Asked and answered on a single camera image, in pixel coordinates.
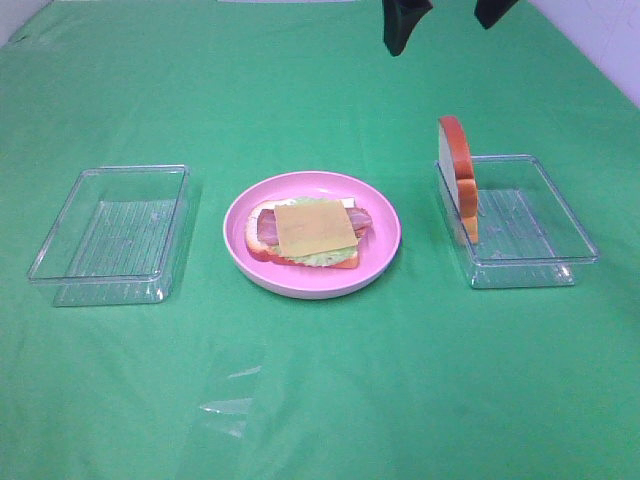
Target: clear plastic container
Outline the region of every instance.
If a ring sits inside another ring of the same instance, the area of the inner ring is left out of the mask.
[[[184,260],[185,165],[83,171],[29,272],[54,306],[161,302]]]
[[[472,288],[576,284],[598,251],[531,155],[474,156],[478,243],[471,242],[436,162],[443,213]]]

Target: green table surface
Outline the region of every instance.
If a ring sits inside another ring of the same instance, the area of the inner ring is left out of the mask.
[[[526,2],[489,31],[441,3],[396,58],[370,1],[59,1],[0,50],[1,478],[639,478],[640,112]],[[541,160],[600,249],[581,284],[466,284],[445,114]],[[26,271],[78,173],[167,163],[201,190],[179,288],[49,306]],[[245,188],[311,169],[403,224],[333,300],[260,288],[222,237]]]

